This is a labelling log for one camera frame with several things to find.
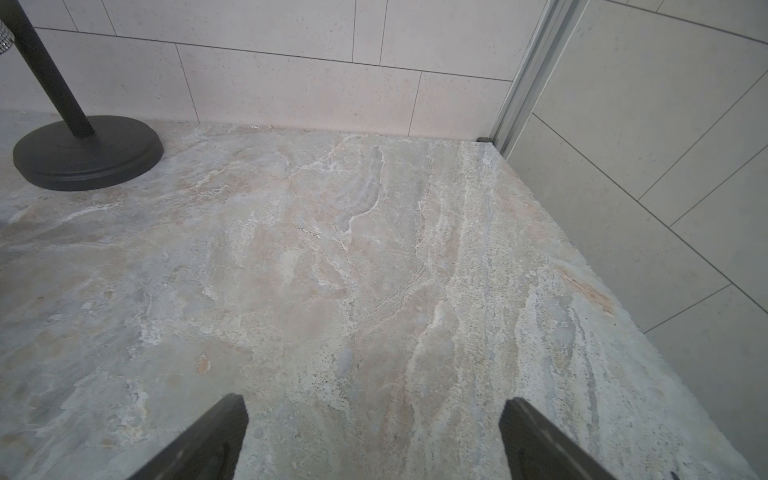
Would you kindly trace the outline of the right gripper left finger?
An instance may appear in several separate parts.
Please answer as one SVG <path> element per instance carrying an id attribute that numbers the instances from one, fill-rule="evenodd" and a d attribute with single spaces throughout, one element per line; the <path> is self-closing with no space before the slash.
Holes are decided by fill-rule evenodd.
<path id="1" fill-rule="evenodd" d="M 233 479 L 248 423 L 244 397 L 229 393 L 129 479 Z"/>

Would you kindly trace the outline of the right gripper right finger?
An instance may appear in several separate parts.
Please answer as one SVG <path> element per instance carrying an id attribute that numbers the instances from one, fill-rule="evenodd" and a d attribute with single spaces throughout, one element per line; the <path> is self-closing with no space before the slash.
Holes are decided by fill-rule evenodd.
<path id="1" fill-rule="evenodd" d="M 521 397 L 507 400 L 499 430 L 511 478 L 614 480 L 615 477 Z"/>

